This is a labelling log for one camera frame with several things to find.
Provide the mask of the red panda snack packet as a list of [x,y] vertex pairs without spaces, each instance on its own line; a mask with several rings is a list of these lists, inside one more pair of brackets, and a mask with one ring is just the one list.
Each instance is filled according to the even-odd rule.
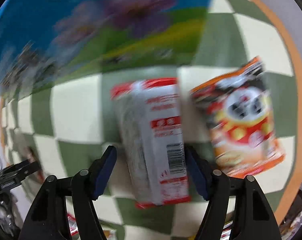
[[215,163],[230,177],[258,174],[285,158],[276,137],[271,93],[263,73],[257,56],[239,70],[190,91],[205,120]]

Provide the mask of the red white snack packet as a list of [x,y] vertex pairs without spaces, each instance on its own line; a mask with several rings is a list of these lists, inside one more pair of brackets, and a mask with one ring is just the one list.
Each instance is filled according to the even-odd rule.
[[111,100],[137,205],[190,201],[177,79],[120,83]]

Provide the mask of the green white checkered mat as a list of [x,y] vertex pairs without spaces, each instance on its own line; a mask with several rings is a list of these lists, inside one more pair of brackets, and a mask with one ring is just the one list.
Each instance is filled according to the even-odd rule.
[[301,72],[256,0],[6,0],[0,9],[1,125],[44,174],[87,168],[122,138],[111,89],[174,77],[187,144],[231,175],[253,171],[278,220],[302,178]]

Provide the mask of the cardboard milk box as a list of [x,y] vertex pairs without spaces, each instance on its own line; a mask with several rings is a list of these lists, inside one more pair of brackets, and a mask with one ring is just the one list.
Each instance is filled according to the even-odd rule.
[[198,50],[211,0],[5,0],[0,95],[73,72],[182,65]]

